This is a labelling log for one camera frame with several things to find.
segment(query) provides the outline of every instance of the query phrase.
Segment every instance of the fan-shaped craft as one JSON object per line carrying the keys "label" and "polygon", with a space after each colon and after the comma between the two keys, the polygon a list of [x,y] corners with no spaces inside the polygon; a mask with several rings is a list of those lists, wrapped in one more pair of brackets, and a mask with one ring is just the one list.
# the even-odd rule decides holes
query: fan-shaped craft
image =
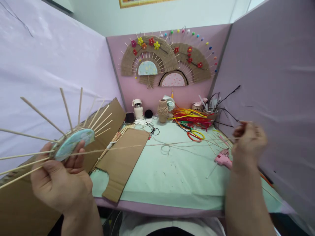
{"label": "fan-shaped craft", "polygon": [[190,30],[177,30],[177,34],[180,37],[174,37],[174,31],[170,32],[169,44],[167,33],[159,37],[151,34],[137,35],[135,40],[130,38],[131,43],[126,44],[120,64],[121,75],[135,76],[147,88],[187,86],[212,78],[217,72],[213,69],[217,66],[217,57],[212,47],[208,47],[209,42],[203,44],[204,38],[199,41],[199,34],[195,36],[192,32],[190,35]]}
{"label": "fan-shaped craft", "polygon": [[[31,162],[31,163],[28,163],[26,165],[22,165],[22,166],[19,166],[17,168],[14,168],[14,169],[2,172],[2,173],[0,173],[0,175],[6,174],[6,173],[9,173],[9,172],[12,172],[12,171],[16,171],[18,169],[25,168],[26,166],[30,166],[30,165],[33,165],[33,164],[38,163],[38,162],[47,161],[49,159],[55,159],[57,161],[63,161],[65,159],[67,159],[72,154],[72,152],[74,151],[75,147],[77,146],[77,144],[81,140],[84,140],[85,141],[85,146],[87,146],[88,144],[93,142],[96,137],[102,135],[103,133],[105,133],[106,131],[111,129],[111,128],[106,129],[106,126],[108,124],[110,124],[113,120],[111,120],[111,121],[107,122],[106,124],[104,124],[105,121],[111,116],[111,114],[108,115],[98,126],[96,126],[96,124],[101,119],[101,117],[103,116],[103,114],[105,113],[105,111],[107,110],[107,108],[109,106],[107,106],[103,110],[102,114],[98,117],[98,119],[96,121],[94,121],[96,119],[97,114],[99,113],[100,109],[102,108],[102,106],[103,106],[103,104],[105,102],[105,99],[103,100],[100,108],[97,110],[95,116],[93,117],[92,121],[89,124],[87,124],[87,120],[88,119],[86,119],[83,124],[80,123],[80,113],[81,113],[81,103],[82,103],[83,88],[81,88],[81,94],[80,94],[78,125],[73,128],[72,122],[71,122],[71,119],[70,119],[70,115],[69,115],[69,111],[68,111],[67,102],[66,102],[66,99],[65,99],[65,96],[64,96],[63,89],[60,88],[60,91],[61,91],[62,99],[63,99],[64,105],[65,105],[65,109],[66,109],[66,113],[67,113],[67,117],[68,117],[68,120],[69,120],[69,124],[70,124],[70,129],[71,130],[69,132],[67,132],[67,133],[63,132],[51,120],[49,120],[43,113],[41,113],[36,107],[34,107],[32,105],[32,103],[30,103],[26,98],[21,97],[21,99],[26,104],[28,104],[33,110],[35,110],[40,116],[42,116],[53,127],[55,127],[62,134],[62,137],[59,138],[58,140],[51,140],[51,139],[47,139],[47,138],[32,136],[32,135],[29,135],[29,134],[19,133],[19,132],[16,132],[16,131],[0,128],[0,131],[13,133],[13,134],[17,134],[17,135],[23,135],[23,136],[26,136],[26,137],[35,138],[35,139],[41,139],[41,140],[45,140],[45,141],[49,141],[49,142],[55,143],[50,151],[36,152],[36,153],[29,153],[29,154],[22,154],[22,155],[17,155],[17,156],[9,156],[9,157],[2,157],[2,158],[0,158],[0,160],[5,160],[5,159],[11,159],[11,158],[17,158],[17,157],[33,156],[33,155],[36,155],[36,154],[47,154],[47,153],[49,154],[49,156],[47,158],[44,158],[44,159],[39,160],[39,161]],[[91,107],[91,109],[89,111],[89,114],[92,111],[92,108],[93,108],[95,100],[96,100],[96,97],[94,98],[94,101],[93,101],[92,107]],[[8,183],[0,186],[0,189],[5,187],[5,186],[7,186],[7,185],[9,185],[9,184],[11,184],[11,183],[13,183],[13,182],[15,182],[15,181],[17,181],[17,180],[19,180],[19,179],[21,179],[21,178],[23,178],[23,177],[25,177],[26,175],[31,174],[32,172],[36,171],[37,169],[39,169],[41,167],[42,166],[40,166],[38,168],[35,168],[32,171],[30,171],[30,172],[28,172],[28,173],[26,173],[26,174],[24,174],[24,175],[22,175],[22,176],[20,176],[20,177],[18,177],[16,179],[12,180],[11,182],[8,182]]]}

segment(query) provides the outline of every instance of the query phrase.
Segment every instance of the cardboard piece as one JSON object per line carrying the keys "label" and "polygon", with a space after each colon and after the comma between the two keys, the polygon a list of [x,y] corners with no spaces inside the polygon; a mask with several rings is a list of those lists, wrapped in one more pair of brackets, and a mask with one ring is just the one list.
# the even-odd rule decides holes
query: cardboard piece
{"label": "cardboard piece", "polygon": [[[100,129],[103,125],[113,120],[111,123],[109,123],[105,128],[103,128],[100,132],[98,132],[96,135],[101,133],[102,131],[105,131],[108,128],[108,131],[103,133],[102,135],[98,136],[94,142],[90,143],[85,147],[85,151],[93,151],[93,150],[102,150],[105,149],[109,143],[112,141],[113,137],[116,135],[116,133],[119,131],[119,128],[121,127],[122,123],[125,120],[126,114],[124,110],[122,109],[121,105],[119,104],[119,101],[117,98],[115,98],[109,105],[109,108],[106,110],[106,112],[103,114],[103,119],[100,119],[97,124],[94,126],[96,128],[102,121],[109,115],[108,119],[103,123],[98,129]],[[95,118],[94,122],[98,119],[98,117],[103,113],[104,109],[106,109],[107,106],[103,107],[99,113],[97,114],[97,117]],[[92,119],[93,115],[89,117],[87,124],[89,124]],[[84,169],[86,172],[89,172],[92,167],[94,166],[95,162],[98,160],[102,153],[95,152],[86,154],[84,158]]]}
{"label": "cardboard piece", "polygon": [[[149,135],[143,130],[127,129],[114,148],[145,145]],[[113,202],[119,201],[143,148],[144,146],[109,150],[99,161],[96,167],[106,171],[109,175],[109,182],[102,194],[103,197]]]}
{"label": "cardboard piece", "polygon": [[[106,106],[100,110],[95,120],[97,120],[102,114],[101,111],[105,108]],[[98,136],[93,143],[86,146],[86,151],[105,149],[116,135],[125,119],[125,112],[116,98],[110,103],[109,108],[102,117],[105,119],[110,113],[112,113],[112,115],[107,120],[113,121],[107,128],[111,127],[111,129]],[[88,119],[87,124],[92,121],[93,117],[94,115]],[[102,153],[97,152],[85,156],[84,168],[87,172],[92,169],[101,154]],[[34,161],[34,157],[30,158],[27,162],[32,161]],[[6,177],[1,179],[1,183],[9,182],[30,170],[31,166],[23,168],[18,172],[9,173]],[[26,176],[0,189],[1,235],[47,235],[60,215],[59,212],[46,206],[33,195],[30,176]]]}

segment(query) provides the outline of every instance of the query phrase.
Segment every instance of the light green table surface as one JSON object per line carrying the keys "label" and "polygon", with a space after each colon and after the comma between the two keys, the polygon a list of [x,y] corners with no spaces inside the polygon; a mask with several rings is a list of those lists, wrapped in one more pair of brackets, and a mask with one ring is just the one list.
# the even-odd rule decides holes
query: light green table surface
{"label": "light green table surface", "polygon": [[[171,121],[161,124],[153,120],[152,123],[160,130],[159,135],[153,136],[158,141],[191,141],[186,132]],[[146,131],[151,131],[148,126],[141,125],[135,129],[143,127]],[[218,140],[219,133],[213,129],[211,127],[208,132],[202,133],[214,144],[206,141],[181,143],[171,147],[168,154],[169,147],[161,149],[162,146],[145,146],[120,199],[172,207],[222,210],[230,170],[225,166],[215,167],[215,157],[227,145]],[[156,140],[151,138],[146,144],[159,144]],[[206,179],[214,167],[211,176]],[[93,196],[102,197],[108,183],[107,173],[96,170],[91,178]],[[281,203],[278,200],[281,201],[281,197],[263,179],[262,186],[265,188],[263,196],[268,211],[280,212]]]}

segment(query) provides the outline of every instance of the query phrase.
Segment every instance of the person's right hand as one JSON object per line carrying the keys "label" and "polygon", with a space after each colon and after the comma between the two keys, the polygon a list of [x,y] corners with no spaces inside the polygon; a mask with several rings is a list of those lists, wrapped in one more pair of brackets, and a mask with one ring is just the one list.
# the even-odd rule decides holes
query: person's right hand
{"label": "person's right hand", "polygon": [[233,163],[242,161],[257,165],[258,158],[267,145],[267,137],[264,130],[253,122],[241,121],[241,124],[233,133],[238,138],[232,149]]}
{"label": "person's right hand", "polygon": [[[92,197],[92,181],[83,169],[84,141],[81,141],[73,153],[63,164],[56,160],[36,163],[33,169],[42,165],[43,168],[31,174],[34,195],[51,208],[62,214],[72,214],[87,204]],[[52,143],[47,143],[41,151],[49,151]],[[46,158],[41,154],[36,160]]]}

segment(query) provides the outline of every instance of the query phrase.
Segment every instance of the pink glue gun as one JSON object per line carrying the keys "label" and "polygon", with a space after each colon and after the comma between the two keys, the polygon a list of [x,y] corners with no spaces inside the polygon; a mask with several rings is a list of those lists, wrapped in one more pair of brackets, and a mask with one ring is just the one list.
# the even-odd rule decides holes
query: pink glue gun
{"label": "pink glue gun", "polygon": [[214,160],[220,166],[225,165],[229,170],[232,169],[232,161],[229,159],[229,150],[223,149]]}

